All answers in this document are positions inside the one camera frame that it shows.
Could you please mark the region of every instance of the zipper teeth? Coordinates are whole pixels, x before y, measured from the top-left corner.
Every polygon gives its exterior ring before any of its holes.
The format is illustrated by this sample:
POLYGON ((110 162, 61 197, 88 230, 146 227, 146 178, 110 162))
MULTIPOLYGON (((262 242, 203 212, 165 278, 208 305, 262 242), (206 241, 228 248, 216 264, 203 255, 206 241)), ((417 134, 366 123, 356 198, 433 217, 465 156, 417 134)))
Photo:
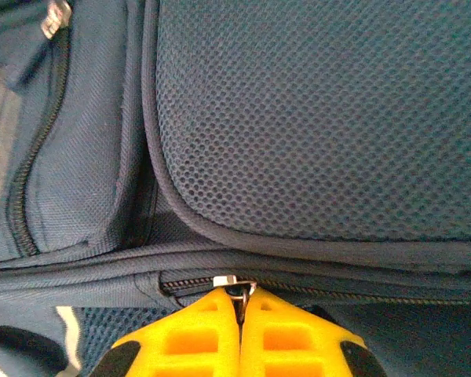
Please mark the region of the zipper teeth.
POLYGON ((54 122, 56 121, 61 109, 61 105, 63 104, 64 92, 68 78, 70 53, 68 28, 60 29, 57 33, 57 38, 58 46, 60 48, 60 59, 59 62, 57 62, 55 72, 56 87, 53 97, 54 100, 45 115, 42 117, 41 128, 33 140, 26 158, 20 164, 20 167, 14 175, 9 194, 9 223, 21 257, 36 255, 40 252, 27 226, 26 186, 33 163, 35 162, 40 148, 46 141, 49 132, 53 128, 54 122))
MULTIPOLYGON (((307 295, 314 295, 321 298, 332 298, 336 300, 349 300, 359 303, 386 303, 386 304, 413 304, 413 305, 471 305, 471 300, 443 300, 443 299, 428 299, 428 298, 400 298, 389 296, 377 295, 361 295, 357 293, 344 293, 336 291, 325 291, 317 288, 299 287, 297 285, 278 283, 272 280, 254 279, 252 277, 241 277, 241 280, 256 281, 262 287, 276 288, 293 293, 303 293, 307 295)), ((202 287, 213 283, 212 277, 201 277, 198 279, 187 279, 170 281, 162 283, 162 288, 167 293, 174 293, 181 289, 202 287)))

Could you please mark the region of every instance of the zipper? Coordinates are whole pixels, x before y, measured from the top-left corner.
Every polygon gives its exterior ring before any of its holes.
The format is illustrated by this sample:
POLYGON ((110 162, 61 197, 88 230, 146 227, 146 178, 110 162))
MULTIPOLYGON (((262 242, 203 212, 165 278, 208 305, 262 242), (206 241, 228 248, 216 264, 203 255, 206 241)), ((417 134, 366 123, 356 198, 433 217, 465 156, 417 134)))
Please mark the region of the zipper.
POLYGON ((70 60, 70 39, 68 25, 71 18, 71 8, 65 0, 51 0, 47 16, 40 27, 43 37, 34 47, 31 54, 26 56, 26 63, 22 64, 15 74, 15 80, 24 79, 31 73, 31 69, 38 63, 38 58, 45 52, 51 41, 56 42, 60 51, 59 59, 54 65, 53 77, 55 80, 52 99, 46 105, 39 130, 28 149, 27 155, 14 174, 8 200, 8 219, 10 228, 21 257, 40 253, 31 236, 26 219, 26 187, 31 168, 36 157, 46 141, 63 104, 66 89, 68 66, 70 60))
POLYGON ((215 276, 215 277, 200 277, 197 279, 177 280, 161 283, 162 290, 168 295, 178 295, 183 290, 192 288, 205 288, 206 291, 214 286, 214 282, 218 282, 217 286, 224 286, 219 282, 223 279, 227 280, 226 285, 230 286, 230 282, 239 282, 239 284, 254 283, 259 287, 263 287, 270 291, 285 291, 290 293, 300 293, 310 295, 317 298, 328 298, 336 301, 349 301, 356 304, 412 304, 412 305, 471 305, 471 300, 457 300, 457 299, 433 299, 433 298, 402 298, 390 297, 379 295, 362 295, 357 293, 345 293, 337 291, 325 291, 314 287, 300 287, 293 284, 281 283, 274 280, 255 279, 250 276, 215 276))

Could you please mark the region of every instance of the metal zipper slider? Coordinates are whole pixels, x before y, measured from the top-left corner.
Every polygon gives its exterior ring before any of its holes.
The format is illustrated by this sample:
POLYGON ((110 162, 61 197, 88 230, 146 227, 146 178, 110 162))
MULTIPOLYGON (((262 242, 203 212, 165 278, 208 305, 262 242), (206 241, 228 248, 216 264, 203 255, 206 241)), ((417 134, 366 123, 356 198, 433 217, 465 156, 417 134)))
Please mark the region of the metal zipper slider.
POLYGON ((251 280, 238 280, 236 275, 215 276, 213 287, 224 287, 227 295, 234 304, 235 318, 241 326, 246 316, 246 307, 251 295, 257 289, 257 282, 251 280))
POLYGON ((30 40, 24 45, 26 51, 20 49, 14 54, 11 64, 7 67, 7 86, 16 90, 34 71, 38 62, 44 57, 47 46, 54 35, 68 27, 71 19, 71 7, 66 0, 51 0, 47 16, 40 27, 33 31, 30 40))

